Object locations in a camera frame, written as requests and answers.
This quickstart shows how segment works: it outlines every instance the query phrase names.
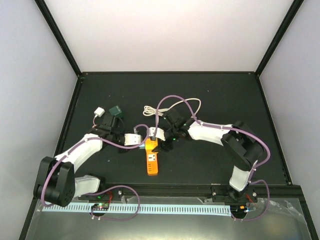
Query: white cable tray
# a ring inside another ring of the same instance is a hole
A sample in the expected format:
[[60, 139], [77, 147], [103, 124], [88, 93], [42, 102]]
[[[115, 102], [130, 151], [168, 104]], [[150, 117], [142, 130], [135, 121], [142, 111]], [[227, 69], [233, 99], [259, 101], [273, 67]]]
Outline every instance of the white cable tray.
[[[89, 213], [95, 203], [71, 202], [66, 207], [53, 205], [43, 207], [43, 212]], [[95, 210], [94, 213], [133, 214], [138, 204], [111, 203], [109, 209]], [[180, 214], [231, 216], [227, 205], [179, 205], [179, 204], [140, 204], [139, 214]]]

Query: clear plastic sheet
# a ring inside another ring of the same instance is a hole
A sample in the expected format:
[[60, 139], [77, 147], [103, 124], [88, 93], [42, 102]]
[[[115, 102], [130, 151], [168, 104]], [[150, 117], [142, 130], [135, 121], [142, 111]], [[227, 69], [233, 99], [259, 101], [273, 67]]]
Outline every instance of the clear plastic sheet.
[[[125, 201], [134, 204], [137, 198]], [[261, 214], [266, 201], [259, 199], [257, 209], [249, 212], [246, 218]], [[204, 204], [198, 198], [187, 197], [142, 197], [141, 203]], [[272, 198], [266, 215], [252, 222], [234, 222], [228, 216], [178, 214], [138, 214], [130, 221], [115, 222], [92, 220], [86, 213], [42, 212], [41, 209], [38, 204], [27, 240], [311, 240], [296, 198]], [[125, 218], [127, 215], [109, 214], [108, 217]]]

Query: white plug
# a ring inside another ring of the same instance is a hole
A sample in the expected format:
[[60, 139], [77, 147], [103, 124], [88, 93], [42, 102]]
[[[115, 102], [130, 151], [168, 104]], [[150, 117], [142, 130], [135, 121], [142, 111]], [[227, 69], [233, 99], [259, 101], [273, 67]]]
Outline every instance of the white plug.
[[101, 116], [105, 113], [105, 110], [102, 107], [98, 107], [95, 111], [94, 111], [94, 115], [101, 118]]

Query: green plug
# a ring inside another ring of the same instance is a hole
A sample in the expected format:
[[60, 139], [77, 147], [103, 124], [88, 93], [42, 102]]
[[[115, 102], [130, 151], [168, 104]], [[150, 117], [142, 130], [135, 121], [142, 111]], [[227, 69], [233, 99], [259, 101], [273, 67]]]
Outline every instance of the green plug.
[[117, 105], [109, 109], [109, 113], [117, 118], [122, 118], [124, 113], [121, 111], [121, 108]]

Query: orange power strip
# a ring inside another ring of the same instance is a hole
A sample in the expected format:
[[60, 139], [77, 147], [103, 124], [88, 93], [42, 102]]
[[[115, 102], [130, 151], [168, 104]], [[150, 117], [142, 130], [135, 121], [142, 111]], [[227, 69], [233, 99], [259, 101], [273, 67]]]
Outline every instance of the orange power strip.
[[157, 140], [151, 140], [148, 138], [145, 141], [145, 152], [146, 152], [146, 172], [149, 176], [154, 176], [158, 174], [158, 157], [157, 152], [152, 152], [152, 150], [158, 146]]

